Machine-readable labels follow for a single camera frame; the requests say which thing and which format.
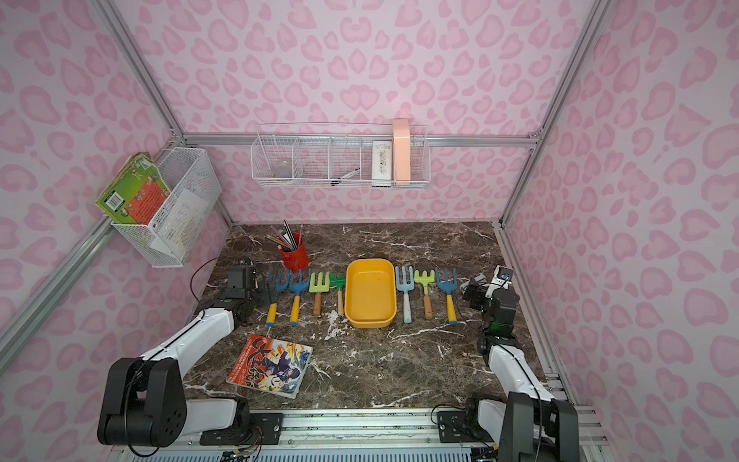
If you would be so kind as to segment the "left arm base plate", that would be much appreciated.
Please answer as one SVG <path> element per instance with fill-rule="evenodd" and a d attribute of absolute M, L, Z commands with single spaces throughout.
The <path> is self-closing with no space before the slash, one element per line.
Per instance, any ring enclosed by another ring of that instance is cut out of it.
<path fill-rule="evenodd" d="M 250 447 L 253 444 L 276 446 L 283 429 L 283 413 L 251 414 L 247 423 L 233 423 L 227 429 L 209 430 L 201 434 L 200 446 Z"/>

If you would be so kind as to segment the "blue rake orange handle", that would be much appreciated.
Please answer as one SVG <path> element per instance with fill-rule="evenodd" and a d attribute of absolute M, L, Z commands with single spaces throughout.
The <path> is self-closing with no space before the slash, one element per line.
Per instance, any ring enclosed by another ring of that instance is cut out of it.
<path fill-rule="evenodd" d="M 279 295 L 287 290 L 293 273 L 291 271 L 277 271 L 277 273 L 269 272 L 267 280 L 269 313 L 266 325 L 268 327 L 275 326 L 277 314 L 277 302 Z"/>

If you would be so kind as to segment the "blue rake yellow handle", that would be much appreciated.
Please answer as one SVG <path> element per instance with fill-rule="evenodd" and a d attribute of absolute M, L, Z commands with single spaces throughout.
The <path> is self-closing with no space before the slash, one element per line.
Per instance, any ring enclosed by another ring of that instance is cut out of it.
<path fill-rule="evenodd" d="M 294 293 L 294 302 L 291 311 L 290 325 L 296 326 L 299 321 L 300 296 L 306 292 L 310 286 L 312 271 L 310 269 L 299 270 L 297 273 L 288 271 L 289 289 Z"/>

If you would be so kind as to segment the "yellow plastic storage box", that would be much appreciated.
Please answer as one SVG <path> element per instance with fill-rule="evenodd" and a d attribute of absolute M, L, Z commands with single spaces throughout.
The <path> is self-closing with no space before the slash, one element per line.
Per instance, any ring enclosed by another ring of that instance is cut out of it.
<path fill-rule="evenodd" d="M 344 313 L 356 328 L 387 327 L 396 317 L 396 279 L 386 259 L 359 259 L 346 272 Z"/>

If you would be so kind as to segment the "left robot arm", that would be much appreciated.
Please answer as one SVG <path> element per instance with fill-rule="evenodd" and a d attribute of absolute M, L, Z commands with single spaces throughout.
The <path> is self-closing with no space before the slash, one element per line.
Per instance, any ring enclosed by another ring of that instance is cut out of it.
<path fill-rule="evenodd" d="M 179 437 L 197 435 L 206 446 L 244 446 L 261 435 L 246 400 L 189 400 L 184 376 L 220 340 L 245 323 L 265 291 L 246 260 L 227 271 L 219 299 L 148 352 L 111 365 L 105 385 L 97 439 L 127 446 L 148 457 Z"/>

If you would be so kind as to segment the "light blue hand fork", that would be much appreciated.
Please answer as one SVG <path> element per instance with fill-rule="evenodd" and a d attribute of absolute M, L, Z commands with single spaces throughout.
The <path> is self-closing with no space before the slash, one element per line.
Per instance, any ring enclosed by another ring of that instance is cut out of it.
<path fill-rule="evenodd" d="M 412 267 L 395 267 L 396 288 L 403 294 L 403 321 L 406 325 L 412 323 L 411 303 L 409 293 L 415 289 L 414 270 Z"/>

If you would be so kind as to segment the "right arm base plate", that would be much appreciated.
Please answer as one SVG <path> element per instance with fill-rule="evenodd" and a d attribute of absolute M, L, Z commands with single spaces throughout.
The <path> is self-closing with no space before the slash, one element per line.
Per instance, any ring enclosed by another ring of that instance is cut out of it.
<path fill-rule="evenodd" d="M 433 423 L 437 425 L 439 440 L 443 444 L 481 443 L 485 441 L 467 427 L 467 414 L 457 409 L 437 409 Z"/>

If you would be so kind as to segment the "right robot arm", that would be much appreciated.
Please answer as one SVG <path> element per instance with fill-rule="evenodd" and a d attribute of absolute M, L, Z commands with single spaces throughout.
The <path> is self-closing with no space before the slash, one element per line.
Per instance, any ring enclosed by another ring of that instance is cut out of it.
<path fill-rule="evenodd" d="M 476 276 L 463 287 L 463 300 L 481 315 L 478 350 L 497 377 L 506 400 L 470 398 L 467 428 L 497 444 L 496 461 L 579 461 L 579 419 L 573 404 L 548 391 L 513 333 L 520 296 L 511 287 L 513 269 L 496 267 L 490 280 Z"/>

